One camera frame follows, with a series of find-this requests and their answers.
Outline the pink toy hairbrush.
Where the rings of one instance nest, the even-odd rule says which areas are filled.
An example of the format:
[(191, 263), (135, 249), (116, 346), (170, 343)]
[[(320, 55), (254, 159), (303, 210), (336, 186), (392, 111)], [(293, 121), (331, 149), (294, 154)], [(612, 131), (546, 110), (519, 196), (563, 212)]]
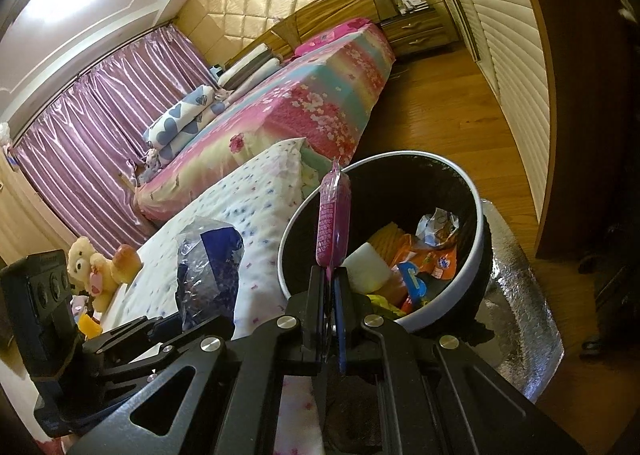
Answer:
[(339, 163), (320, 184), (316, 262), (326, 270), (326, 278), (332, 279), (332, 271), (339, 267), (347, 255), (352, 190), (349, 176)]

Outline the purple curtain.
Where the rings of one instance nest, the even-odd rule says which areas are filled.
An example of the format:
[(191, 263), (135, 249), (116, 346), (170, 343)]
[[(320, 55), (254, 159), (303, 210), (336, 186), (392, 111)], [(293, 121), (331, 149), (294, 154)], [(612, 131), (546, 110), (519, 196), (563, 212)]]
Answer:
[(26, 178), (67, 227), (110, 256), (155, 229), (134, 211), (120, 180), (140, 165), (143, 131), (196, 87), (208, 67), (172, 25), (122, 47), (69, 84), (24, 131), (14, 154)]

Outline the pink pillow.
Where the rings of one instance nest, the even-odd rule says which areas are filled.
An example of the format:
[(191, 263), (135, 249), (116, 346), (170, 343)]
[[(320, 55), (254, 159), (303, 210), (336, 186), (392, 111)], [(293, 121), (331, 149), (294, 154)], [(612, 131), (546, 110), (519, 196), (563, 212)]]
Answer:
[(336, 41), (343, 36), (355, 33), (357, 30), (360, 30), (361, 27), (367, 26), (370, 23), (371, 21), (369, 19), (356, 18), (338, 24), (337, 26), (334, 26), (329, 30), (325, 30), (322, 33), (318, 33), (317, 35), (314, 35), (302, 42), (294, 50), (294, 56), (296, 56), (296, 58), (300, 58), (309, 52), (319, 49), (325, 45), (329, 45), (331, 42)]

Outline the wooden headboard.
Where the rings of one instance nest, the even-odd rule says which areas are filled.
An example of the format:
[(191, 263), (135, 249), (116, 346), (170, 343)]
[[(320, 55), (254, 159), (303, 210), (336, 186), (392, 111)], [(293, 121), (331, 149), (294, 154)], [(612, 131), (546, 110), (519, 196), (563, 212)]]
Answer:
[(352, 19), (368, 19), (374, 24), (399, 14), (394, 0), (314, 0), (260, 35), (231, 59), (229, 67), (260, 44), (281, 58), (289, 58), (295, 49), (314, 36)]

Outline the orange snack wrapper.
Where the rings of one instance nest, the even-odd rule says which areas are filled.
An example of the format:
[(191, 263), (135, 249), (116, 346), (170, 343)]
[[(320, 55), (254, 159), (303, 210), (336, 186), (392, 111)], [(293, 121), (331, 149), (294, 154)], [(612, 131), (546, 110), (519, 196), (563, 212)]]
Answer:
[(419, 273), (427, 273), (441, 281), (451, 281), (457, 273), (457, 246), (434, 248), (411, 234), (402, 235), (397, 243), (392, 266), (411, 262)]

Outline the striped grey white pillows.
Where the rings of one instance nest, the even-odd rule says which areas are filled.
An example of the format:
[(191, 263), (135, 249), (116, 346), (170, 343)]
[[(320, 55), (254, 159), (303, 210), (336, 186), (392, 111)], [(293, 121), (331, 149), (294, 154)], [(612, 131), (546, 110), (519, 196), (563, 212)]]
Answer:
[(228, 70), (225, 70), (218, 78), (217, 84), (220, 88), (234, 90), (271, 59), (275, 59), (277, 64), (281, 62), (281, 57), (274, 53), (270, 47), (266, 44), (259, 44), (231, 65)]

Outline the blue heart folded quilt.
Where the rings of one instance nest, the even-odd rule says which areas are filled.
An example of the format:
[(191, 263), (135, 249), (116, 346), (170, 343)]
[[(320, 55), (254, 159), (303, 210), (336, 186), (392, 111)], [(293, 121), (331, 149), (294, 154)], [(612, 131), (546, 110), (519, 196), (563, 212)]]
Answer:
[(143, 141), (157, 152), (160, 166), (167, 166), (225, 109), (213, 86), (200, 85), (154, 120)]

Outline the louvred wardrobe doors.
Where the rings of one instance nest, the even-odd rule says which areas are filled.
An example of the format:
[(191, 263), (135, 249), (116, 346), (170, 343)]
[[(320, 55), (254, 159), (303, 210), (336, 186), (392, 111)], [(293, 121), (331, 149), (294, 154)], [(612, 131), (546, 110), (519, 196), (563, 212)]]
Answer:
[(542, 214), (550, 153), (548, 74), (530, 0), (444, 0), (508, 123)]

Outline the wooden nightstand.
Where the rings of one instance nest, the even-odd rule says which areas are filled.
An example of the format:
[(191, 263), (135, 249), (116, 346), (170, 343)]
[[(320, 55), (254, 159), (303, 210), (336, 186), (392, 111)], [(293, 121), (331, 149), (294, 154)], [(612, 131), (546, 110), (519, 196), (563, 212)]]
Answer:
[(450, 44), (434, 8), (423, 8), (381, 23), (381, 30), (398, 58), (442, 48)]

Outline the yellow snack bag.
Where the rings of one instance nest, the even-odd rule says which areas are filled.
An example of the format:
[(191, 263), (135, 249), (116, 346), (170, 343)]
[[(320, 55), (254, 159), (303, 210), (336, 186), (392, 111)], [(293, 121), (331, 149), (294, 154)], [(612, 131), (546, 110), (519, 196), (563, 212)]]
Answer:
[(388, 311), (392, 313), (393, 316), (396, 316), (396, 317), (404, 317), (406, 315), (405, 311), (402, 311), (401, 309), (395, 307), (394, 305), (389, 303), (385, 297), (381, 295), (377, 295), (376, 293), (369, 293), (368, 298), (371, 301), (374, 308)]

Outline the white foam block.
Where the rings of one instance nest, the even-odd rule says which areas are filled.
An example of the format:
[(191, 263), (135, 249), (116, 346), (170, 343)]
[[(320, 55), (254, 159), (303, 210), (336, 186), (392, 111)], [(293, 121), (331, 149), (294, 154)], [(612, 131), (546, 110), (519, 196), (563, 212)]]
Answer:
[(382, 288), (392, 277), (392, 270), (370, 243), (364, 243), (342, 263), (354, 293), (367, 295)]

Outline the blue plastic bag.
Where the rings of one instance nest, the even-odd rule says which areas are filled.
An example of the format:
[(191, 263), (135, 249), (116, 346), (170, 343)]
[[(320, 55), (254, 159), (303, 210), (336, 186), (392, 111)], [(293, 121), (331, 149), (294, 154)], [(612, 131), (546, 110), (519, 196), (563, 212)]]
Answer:
[(203, 219), (177, 237), (176, 305), (183, 331), (208, 319), (233, 319), (239, 293), (243, 238), (230, 223)]

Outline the cream teddy bear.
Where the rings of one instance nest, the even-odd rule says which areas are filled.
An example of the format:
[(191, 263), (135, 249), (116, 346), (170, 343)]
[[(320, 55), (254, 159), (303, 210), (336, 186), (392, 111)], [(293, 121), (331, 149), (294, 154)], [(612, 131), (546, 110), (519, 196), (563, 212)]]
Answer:
[(78, 237), (67, 254), (67, 274), (74, 290), (88, 293), (93, 310), (99, 313), (108, 309), (120, 286), (134, 282), (142, 267), (137, 250), (131, 246), (122, 244), (107, 258), (87, 236)]

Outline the white dotted blanket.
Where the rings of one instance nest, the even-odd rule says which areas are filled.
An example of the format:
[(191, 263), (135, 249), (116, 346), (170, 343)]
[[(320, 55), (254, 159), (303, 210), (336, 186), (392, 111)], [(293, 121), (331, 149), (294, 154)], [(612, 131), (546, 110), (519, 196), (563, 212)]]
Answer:
[[(183, 300), (242, 337), (283, 313), (277, 275), (284, 228), (303, 199), (304, 139), (273, 144), (171, 218), (141, 249), (144, 268), (115, 308), (111, 324), (176, 311), (183, 274), (196, 284)], [(82, 440), (76, 454), (210, 454), (224, 415), (210, 376), (222, 353), (205, 352), (199, 328), (165, 373)]]

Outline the bed with pink floral sheet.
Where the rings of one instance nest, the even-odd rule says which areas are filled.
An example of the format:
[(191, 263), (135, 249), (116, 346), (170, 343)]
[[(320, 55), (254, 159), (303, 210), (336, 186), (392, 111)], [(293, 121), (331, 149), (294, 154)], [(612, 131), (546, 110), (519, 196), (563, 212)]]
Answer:
[(385, 87), (395, 56), (363, 19), (322, 34), (310, 50), (232, 103), (134, 192), (146, 219), (167, 221), (231, 171), (282, 140), (347, 165)]

